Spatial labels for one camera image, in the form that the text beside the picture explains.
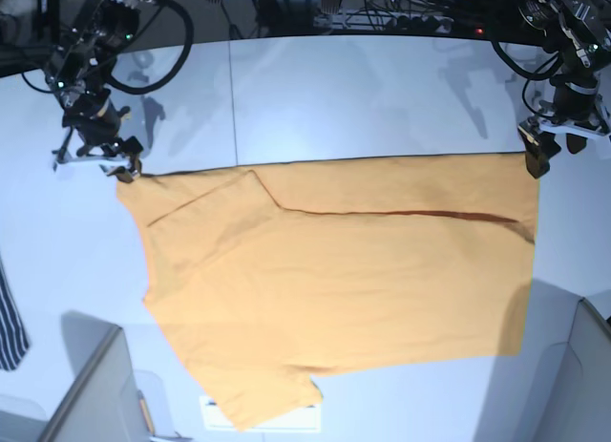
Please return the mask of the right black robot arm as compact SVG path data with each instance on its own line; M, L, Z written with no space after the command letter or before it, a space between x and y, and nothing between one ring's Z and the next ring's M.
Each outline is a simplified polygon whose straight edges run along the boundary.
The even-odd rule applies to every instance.
M139 4L169 10L183 23L184 39L178 60L158 81L129 86L113 76L117 58L150 28L140 21ZM144 150L137 137L123 138L122 123L131 110L118 109L111 91L147 95L171 82L186 62L195 41L195 25L187 9L175 0L85 0L69 29L60 33L41 70L63 115L66 129L61 146L53 151L55 166L91 163L123 183L142 171Z

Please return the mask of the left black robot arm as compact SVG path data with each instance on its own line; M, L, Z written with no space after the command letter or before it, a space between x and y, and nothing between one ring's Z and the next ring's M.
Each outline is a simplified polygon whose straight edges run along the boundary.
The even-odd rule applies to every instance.
M525 165L534 179L550 170L566 136L577 154L590 141L610 147L610 111L600 93L600 73L610 66L610 30L592 0L515 0L524 22L544 34L552 56L535 70L518 66L501 47L495 10L487 15L488 37L498 57L525 79L521 100L529 115L517 124Z

